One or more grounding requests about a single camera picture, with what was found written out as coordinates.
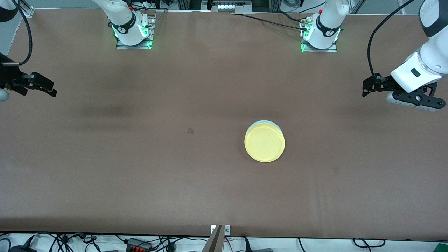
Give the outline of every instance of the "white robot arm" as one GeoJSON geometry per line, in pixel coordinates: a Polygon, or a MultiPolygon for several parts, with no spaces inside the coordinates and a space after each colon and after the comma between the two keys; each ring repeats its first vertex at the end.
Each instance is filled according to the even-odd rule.
{"type": "Polygon", "coordinates": [[[419,18],[429,40],[390,76],[383,78],[376,74],[376,78],[366,79],[362,96],[392,91],[387,97],[391,103],[429,111],[445,107],[445,101],[434,97],[434,93],[437,81],[448,75],[448,1],[425,0],[419,18]]]}
{"type": "Polygon", "coordinates": [[[311,16],[312,29],[303,39],[317,49],[329,48],[336,41],[348,13],[348,0],[327,0],[322,12],[311,16]]]}
{"type": "Polygon", "coordinates": [[[448,74],[448,1],[426,0],[419,17],[429,40],[391,73],[408,93],[448,74]]]}
{"type": "Polygon", "coordinates": [[[148,15],[132,11],[122,0],[92,0],[109,18],[118,40],[127,46],[134,46],[149,36],[148,15]]]}

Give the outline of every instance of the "round container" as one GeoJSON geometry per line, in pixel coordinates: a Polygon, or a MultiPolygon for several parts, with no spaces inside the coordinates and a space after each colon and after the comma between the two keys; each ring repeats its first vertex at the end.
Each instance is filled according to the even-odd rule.
{"type": "Polygon", "coordinates": [[[246,131],[244,146],[253,159],[268,163],[284,151],[284,136],[280,127],[267,120],[254,122],[246,131]]]}

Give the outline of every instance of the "metal mounting plate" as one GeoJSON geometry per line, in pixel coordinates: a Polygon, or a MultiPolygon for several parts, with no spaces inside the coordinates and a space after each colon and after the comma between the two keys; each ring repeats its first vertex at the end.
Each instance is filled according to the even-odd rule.
{"type": "MultiPolygon", "coordinates": [[[[304,19],[309,21],[311,19],[311,17],[306,17],[304,19]]],[[[312,24],[311,24],[311,22],[303,22],[303,23],[300,22],[299,27],[306,28],[307,30],[310,30],[310,29],[312,29],[312,24]]],[[[308,43],[306,40],[303,39],[304,36],[307,36],[307,33],[308,33],[308,31],[303,31],[303,30],[300,31],[300,45],[301,45],[302,52],[337,52],[336,42],[334,42],[333,45],[327,49],[317,49],[317,48],[313,47],[312,45],[310,45],[310,43],[308,43]]]]}
{"type": "Polygon", "coordinates": [[[116,48],[117,49],[151,49],[152,41],[154,39],[154,29],[155,29],[155,16],[148,16],[147,25],[149,26],[147,29],[148,37],[142,40],[139,44],[134,46],[127,46],[120,42],[118,39],[116,40],[116,48]]]}

